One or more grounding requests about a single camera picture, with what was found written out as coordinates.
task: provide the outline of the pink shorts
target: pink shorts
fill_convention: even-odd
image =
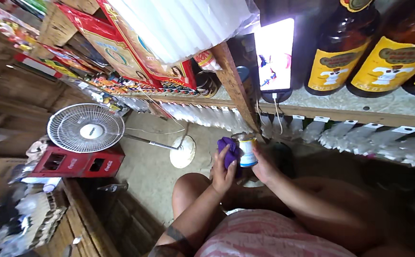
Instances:
[[[227,216],[195,256],[355,257],[269,210],[242,210]]]

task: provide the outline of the fan pole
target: fan pole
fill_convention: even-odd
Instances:
[[[136,136],[133,136],[133,135],[123,134],[123,136],[126,137],[126,138],[135,139],[135,140],[138,140],[138,141],[141,141],[141,142],[144,142],[144,143],[148,143],[148,144],[151,144],[151,145],[156,145],[156,146],[159,146],[159,147],[163,147],[163,148],[166,148],[166,149],[179,150],[178,148],[175,148],[175,147],[172,147],[172,146],[169,146],[169,145],[165,145],[165,144],[162,144],[162,143],[157,143],[157,142],[150,141],[150,140],[147,140],[147,139],[143,139],[143,138],[140,138],[140,137],[136,137]]]

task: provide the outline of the purple cloth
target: purple cloth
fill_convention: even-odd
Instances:
[[[230,166],[230,164],[234,160],[238,160],[238,164],[239,164],[239,158],[240,158],[239,147],[236,146],[236,143],[233,139],[228,138],[228,137],[222,137],[222,139],[219,139],[217,141],[218,153],[220,153],[227,146],[227,144],[230,144],[230,149],[225,155],[225,161],[223,163],[223,165],[225,166],[225,169],[228,169],[228,166]],[[240,176],[241,176],[241,170],[240,170],[240,166],[238,165],[236,166],[236,175],[234,177],[238,178]]]

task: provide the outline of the phone screen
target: phone screen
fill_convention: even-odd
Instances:
[[[261,91],[290,89],[290,66],[294,37],[292,18],[254,31]]]

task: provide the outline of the fan base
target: fan base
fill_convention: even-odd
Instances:
[[[197,148],[193,138],[187,135],[178,137],[172,146],[180,147],[179,150],[170,151],[170,161],[173,166],[178,169],[187,167],[195,157]]]

